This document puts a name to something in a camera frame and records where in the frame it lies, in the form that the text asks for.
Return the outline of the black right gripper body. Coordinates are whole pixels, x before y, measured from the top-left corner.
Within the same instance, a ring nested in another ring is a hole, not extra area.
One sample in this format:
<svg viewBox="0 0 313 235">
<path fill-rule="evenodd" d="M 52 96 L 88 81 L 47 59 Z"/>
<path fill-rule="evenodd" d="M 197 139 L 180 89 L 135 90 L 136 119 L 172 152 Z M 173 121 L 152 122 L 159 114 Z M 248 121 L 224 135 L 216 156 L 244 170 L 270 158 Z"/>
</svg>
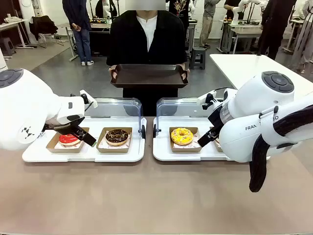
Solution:
<svg viewBox="0 0 313 235">
<path fill-rule="evenodd" d="M 220 117 L 221 109 L 222 105 L 220 104 L 218 107 L 214 108 L 212 113 L 208 116 L 208 120 L 213 124 L 213 131 L 215 133 L 219 133 L 222 127 L 224 126 L 222 119 Z"/>
</svg>

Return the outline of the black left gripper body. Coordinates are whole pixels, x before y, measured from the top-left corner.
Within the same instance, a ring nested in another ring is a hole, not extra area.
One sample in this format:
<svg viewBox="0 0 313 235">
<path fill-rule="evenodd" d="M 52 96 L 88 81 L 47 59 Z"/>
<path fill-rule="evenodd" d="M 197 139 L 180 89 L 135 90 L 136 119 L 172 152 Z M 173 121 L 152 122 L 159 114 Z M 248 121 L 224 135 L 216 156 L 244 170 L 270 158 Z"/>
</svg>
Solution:
<svg viewBox="0 0 313 235">
<path fill-rule="evenodd" d="M 54 130 L 61 135 L 72 134 L 73 127 L 80 127 L 79 124 L 84 120 L 84 117 L 70 120 L 67 124 L 45 124 L 45 130 Z"/>
</svg>

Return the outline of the person's left hand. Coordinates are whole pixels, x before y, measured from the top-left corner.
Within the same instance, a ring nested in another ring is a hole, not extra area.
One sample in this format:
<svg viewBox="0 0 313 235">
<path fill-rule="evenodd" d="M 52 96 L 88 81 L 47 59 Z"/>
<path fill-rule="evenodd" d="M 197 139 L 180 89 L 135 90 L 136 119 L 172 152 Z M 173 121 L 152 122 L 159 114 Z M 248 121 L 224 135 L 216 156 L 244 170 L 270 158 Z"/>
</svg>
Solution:
<svg viewBox="0 0 313 235">
<path fill-rule="evenodd" d="M 190 74 L 190 69 L 186 66 L 185 63 L 180 64 L 180 66 L 183 69 L 183 74 L 181 75 L 181 77 L 183 80 L 185 80 L 185 79 L 187 79 L 188 75 Z"/>
</svg>

